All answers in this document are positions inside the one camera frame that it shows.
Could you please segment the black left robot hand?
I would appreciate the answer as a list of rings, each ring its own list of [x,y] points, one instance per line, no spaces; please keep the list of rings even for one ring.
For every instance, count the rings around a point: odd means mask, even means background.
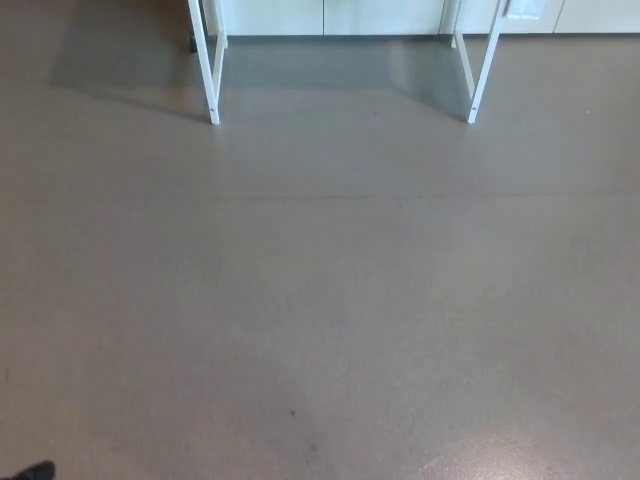
[[[55,478],[56,464],[51,460],[32,464],[11,476],[12,480],[54,480]]]

